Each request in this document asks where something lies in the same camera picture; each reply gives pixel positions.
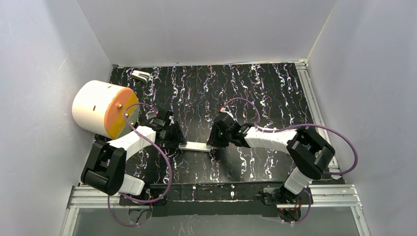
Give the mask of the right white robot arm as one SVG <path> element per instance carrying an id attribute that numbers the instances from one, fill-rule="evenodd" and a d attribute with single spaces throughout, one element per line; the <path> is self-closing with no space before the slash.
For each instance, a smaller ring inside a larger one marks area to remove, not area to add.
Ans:
<path id="1" fill-rule="evenodd" d="M 335 156 L 335 149 L 313 127 L 262 130 L 252 123 L 240 125 L 226 112 L 214 119 L 207 144 L 213 148 L 234 144 L 289 154 L 296 167 L 279 191 L 290 196 L 299 194 L 313 180 L 320 180 Z"/>

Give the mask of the white slim remote control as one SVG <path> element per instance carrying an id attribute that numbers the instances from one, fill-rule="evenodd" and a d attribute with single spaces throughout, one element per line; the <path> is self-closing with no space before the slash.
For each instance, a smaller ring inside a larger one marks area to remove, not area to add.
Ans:
<path id="1" fill-rule="evenodd" d="M 186 144 L 179 145 L 179 149 L 196 152 L 210 152 L 212 150 L 220 149 L 220 147 L 212 147 L 206 143 L 187 142 Z"/>

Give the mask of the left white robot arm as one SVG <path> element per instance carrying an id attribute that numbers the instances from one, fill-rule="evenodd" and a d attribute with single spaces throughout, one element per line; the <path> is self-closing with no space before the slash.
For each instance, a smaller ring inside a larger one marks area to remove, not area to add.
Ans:
<path id="1" fill-rule="evenodd" d="M 81 182 L 110 196 L 116 193 L 141 195 L 146 183 L 125 172 L 126 161 L 142 149 L 156 144 L 159 148 L 178 148 L 186 144 L 174 113 L 161 110 L 148 112 L 147 120 L 135 131 L 109 141 L 93 143 L 81 174 Z"/>

